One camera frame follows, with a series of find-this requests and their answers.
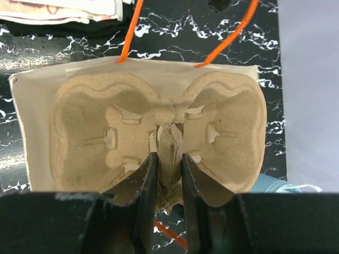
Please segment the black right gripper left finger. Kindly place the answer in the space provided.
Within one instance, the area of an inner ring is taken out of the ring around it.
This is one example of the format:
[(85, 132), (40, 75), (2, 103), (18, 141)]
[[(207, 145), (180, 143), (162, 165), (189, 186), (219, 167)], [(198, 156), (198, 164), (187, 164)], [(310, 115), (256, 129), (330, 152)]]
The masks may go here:
[(106, 194), (1, 195), (1, 253), (152, 253), (158, 156)]

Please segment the brown pulp cup carrier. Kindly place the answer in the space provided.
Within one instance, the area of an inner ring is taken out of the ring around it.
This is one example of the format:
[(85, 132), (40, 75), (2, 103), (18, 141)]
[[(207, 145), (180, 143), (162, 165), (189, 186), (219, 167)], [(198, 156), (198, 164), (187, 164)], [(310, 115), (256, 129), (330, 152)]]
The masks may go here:
[(263, 163), (266, 118), (262, 90), (242, 74), (208, 72), (173, 98), (128, 72), (78, 76), (50, 109), (50, 172), (60, 191), (104, 193), (155, 151), (157, 208), (170, 210), (183, 201), (189, 154), (223, 187), (248, 192)]

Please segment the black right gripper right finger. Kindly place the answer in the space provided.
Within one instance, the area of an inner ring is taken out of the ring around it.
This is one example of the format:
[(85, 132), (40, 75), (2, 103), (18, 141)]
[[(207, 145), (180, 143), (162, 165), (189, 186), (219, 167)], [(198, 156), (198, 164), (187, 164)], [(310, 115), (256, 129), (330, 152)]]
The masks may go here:
[(182, 157), (188, 253), (338, 253), (338, 195), (236, 194)]

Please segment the printed paper takeout bag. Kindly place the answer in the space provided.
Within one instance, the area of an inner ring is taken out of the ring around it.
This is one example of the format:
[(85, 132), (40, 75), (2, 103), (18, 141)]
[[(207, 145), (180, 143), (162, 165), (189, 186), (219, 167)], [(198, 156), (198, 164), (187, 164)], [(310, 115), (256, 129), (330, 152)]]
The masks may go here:
[[(14, 105), (17, 111), (23, 137), (26, 169), (31, 186), (31, 192), (99, 193), (95, 191), (58, 190), (55, 187), (55, 182), (50, 172), (50, 109), (56, 92), (63, 84), (72, 78), (84, 75), (128, 72), (135, 74), (146, 81), (164, 98), (173, 98), (181, 95), (193, 80), (203, 74), (213, 71), (242, 74), (257, 82), (256, 67), (215, 65), (213, 64), (213, 60), (239, 36), (242, 30), (250, 22), (257, 9), (258, 1), (250, 2), (246, 14), (234, 32), (230, 34), (220, 45), (218, 45), (202, 63), (196, 64), (128, 59), (131, 40), (139, 19), (142, 5), (142, 1), (138, 1), (136, 4), (122, 53), (119, 57), (108, 57), (44, 67), (33, 71), (20, 72), (10, 77), (11, 92), (14, 98)], [(141, 164), (128, 165), (128, 169), (131, 169), (132, 173), (134, 173)], [(106, 194), (111, 189), (99, 194)], [(155, 211), (158, 209), (158, 192), (159, 187), (157, 181)]]

